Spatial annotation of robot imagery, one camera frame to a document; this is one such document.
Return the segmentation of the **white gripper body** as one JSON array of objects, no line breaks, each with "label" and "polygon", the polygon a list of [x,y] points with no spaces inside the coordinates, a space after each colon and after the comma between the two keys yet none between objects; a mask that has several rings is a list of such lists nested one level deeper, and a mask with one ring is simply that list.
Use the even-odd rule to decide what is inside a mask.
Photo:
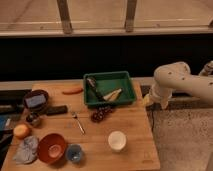
[{"label": "white gripper body", "polygon": [[172,89],[153,84],[149,90],[149,97],[153,103],[159,103],[162,109],[166,109],[168,101],[172,97]]}]

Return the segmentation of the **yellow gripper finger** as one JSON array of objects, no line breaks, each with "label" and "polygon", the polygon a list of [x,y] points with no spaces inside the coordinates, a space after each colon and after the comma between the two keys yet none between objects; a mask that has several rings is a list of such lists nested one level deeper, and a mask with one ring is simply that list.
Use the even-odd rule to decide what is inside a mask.
[{"label": "yellow gripper finger", "polygon": [[150,101],[149,94],[146,94],[143,98],[143,106],[147,107],[152,105],[152,102]]}]

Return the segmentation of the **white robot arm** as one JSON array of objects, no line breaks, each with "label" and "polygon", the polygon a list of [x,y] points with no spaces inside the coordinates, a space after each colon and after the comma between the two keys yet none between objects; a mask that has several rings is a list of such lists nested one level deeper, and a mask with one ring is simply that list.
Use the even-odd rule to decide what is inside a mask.
[{"label": "white robot arm", "polygon": [[172,92],[179,90],[213,105],[212,73],[213,60],[206,63],[198,75],[192,75],[185,62],[159,66],[154,71],[154,84],[142,104],[147,107],[158,103],[162,109],[166,109]]}]

